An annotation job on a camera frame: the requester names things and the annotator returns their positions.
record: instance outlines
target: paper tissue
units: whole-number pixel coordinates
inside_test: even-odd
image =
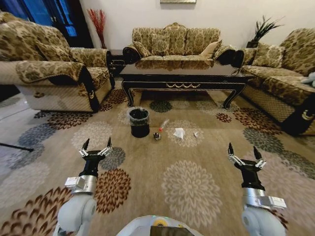
[[[175,128],[175,133],[173,135],[184,140],[185,131],[183,128]]]

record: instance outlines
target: potted plant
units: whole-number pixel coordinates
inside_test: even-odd
[[[143,138],[150,133],[149,112],[142,107],[134,107],[128,110],[131,134],[136,138]]]
[[[269,22],[270,19],[271,18],[268,18],[266,20],[265,16],[262,16],[262,22],[256,21],[255,36],[251,41],[247,43],[247,48],[256,48],[258,46],[259,40],[263,36],[265,36],[270,30],[275,29],[279,26],[283,26],[283,25],[276,25],[276,23],[281,19]]]

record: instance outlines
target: trash can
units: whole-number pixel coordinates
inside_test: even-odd
[[[146,137],[150,133],[149,112],[142,107],[134,107],[127,113],[130,119],[131,134],[136,138]]]

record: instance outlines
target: glass tabletop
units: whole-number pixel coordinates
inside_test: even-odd
[[[140,60],[127,65],[121,75],[219,75],[240,76],[238,68],[231,65],[221,65],[218,61],[189,60]]]

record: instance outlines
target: coffee table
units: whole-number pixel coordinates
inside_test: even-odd
[[[246,87],[248,79],[253,75],[242,74],[231,65],[221,65],[219,62],[197,62],[199,66],[183,66],[187,63],[181,61],[153,61],[147,65],[127,65],[120,76],[123,78],[122,87],[129,103],[133,106],[131,89],[147,90],[230,90],[231,94],[223,103],[224,108],[229,108],[231,102]]]

